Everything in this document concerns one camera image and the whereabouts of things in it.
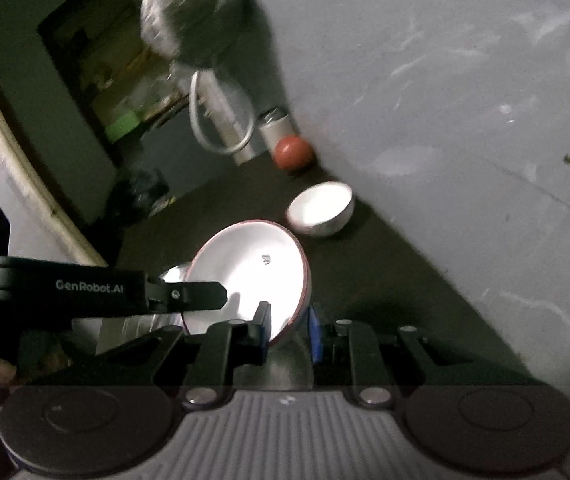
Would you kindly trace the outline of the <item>white plate red rim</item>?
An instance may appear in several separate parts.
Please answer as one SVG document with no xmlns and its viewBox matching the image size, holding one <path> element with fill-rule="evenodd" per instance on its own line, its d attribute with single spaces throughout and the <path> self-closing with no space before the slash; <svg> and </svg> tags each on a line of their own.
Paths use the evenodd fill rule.
<svg viewBox="0 0 570 480">
<path fill-rule="evenodd" d="M 312 292 L 310 265 L 299 240 L 268 220 L 237 222 L 215 234 L 197 252 L 185 279 L 218 282 L 227 291 L 222 309 L 182 314 L 189 334 L 203 335 L 223 321 L 250 321 L 259 304 L 267 302 L 272 347 L 296 329 Z"/>
</svg>

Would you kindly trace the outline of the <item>white small bowl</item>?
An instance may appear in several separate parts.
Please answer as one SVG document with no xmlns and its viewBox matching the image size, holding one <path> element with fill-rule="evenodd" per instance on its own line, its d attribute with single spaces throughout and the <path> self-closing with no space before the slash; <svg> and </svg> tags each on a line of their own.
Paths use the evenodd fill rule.
<svg viewBox="0 0 570 480">
<path fill-rule="evenodd" d="M 347 226 L 354 210 L 352 188 L 343 182 L 327 181 L 298 194 L 287 208 L 286 220 L 296 233 L 325 237 Z"/>
</svg>

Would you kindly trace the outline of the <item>steel plate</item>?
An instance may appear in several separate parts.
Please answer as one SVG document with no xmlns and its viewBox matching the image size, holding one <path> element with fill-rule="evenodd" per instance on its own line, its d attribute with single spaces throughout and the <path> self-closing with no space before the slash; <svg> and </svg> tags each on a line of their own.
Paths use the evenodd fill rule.
<svg viewBox="0 0 570 480">
<path fill-rule="evenodd" d="M 172 324 L 180 312 L 151 312 L 145 297 L 145 278 L 183 282 L 184 270 L 175 266 L 159 275 L 103 266 L 74 266 L 55 282 L 77 330 L 95 342 L 97 352 Z"/>
</svg>

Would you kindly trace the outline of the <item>green object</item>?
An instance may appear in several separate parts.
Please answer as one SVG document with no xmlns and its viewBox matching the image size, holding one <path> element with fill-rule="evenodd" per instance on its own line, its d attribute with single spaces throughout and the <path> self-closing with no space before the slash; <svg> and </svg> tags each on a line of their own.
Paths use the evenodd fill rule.
<svg viewBox="0 0 570 480">
<path fill-rule="evenodd" d="M 114 122 L 105 128 L 105 134 L 110 142 L 116 142 L 123 136 L 140 126 L 140 119 L 132 110 L 118 116 Z"/>
</svg>

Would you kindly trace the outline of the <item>red tomato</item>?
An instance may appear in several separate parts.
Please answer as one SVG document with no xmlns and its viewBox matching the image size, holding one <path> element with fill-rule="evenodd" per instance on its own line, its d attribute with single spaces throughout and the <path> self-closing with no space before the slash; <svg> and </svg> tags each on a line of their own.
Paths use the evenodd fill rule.
<svg viewBox="0 0 570 480">
<path fill-rule="evenodd" d="M 313 147 L 300 136 L 285 136 L 277 142 L 274 162 L 279 169 L 296 171 L 315 159 Z"/>
</svg>

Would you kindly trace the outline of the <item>white cylindrical can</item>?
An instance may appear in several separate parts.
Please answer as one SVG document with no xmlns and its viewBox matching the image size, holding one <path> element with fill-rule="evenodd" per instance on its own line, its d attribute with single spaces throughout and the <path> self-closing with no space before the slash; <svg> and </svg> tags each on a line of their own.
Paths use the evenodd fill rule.
<svg viewBox="0 0 570 480">
<path fill-rule="evenodd" d="M 257 119 L 257 126 L 271 154 L 275 153 L 280 140 L 287 136 L 297 136 L 291 116 L 282 107 L 273 107 L 261 113 Z"/>
</svg>

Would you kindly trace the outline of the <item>clear plastic bag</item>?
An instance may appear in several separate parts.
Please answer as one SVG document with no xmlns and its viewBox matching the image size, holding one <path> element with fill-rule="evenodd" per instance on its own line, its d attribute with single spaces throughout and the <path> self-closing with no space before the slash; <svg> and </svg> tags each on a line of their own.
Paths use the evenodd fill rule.
<svg viewBox="0 0 570 480">
<path fill-rule="evenodd" d="M 212 68 L 236 41 L 244 0 L 142 0 L 141 38 L 168 61 Z"/>
</svg>

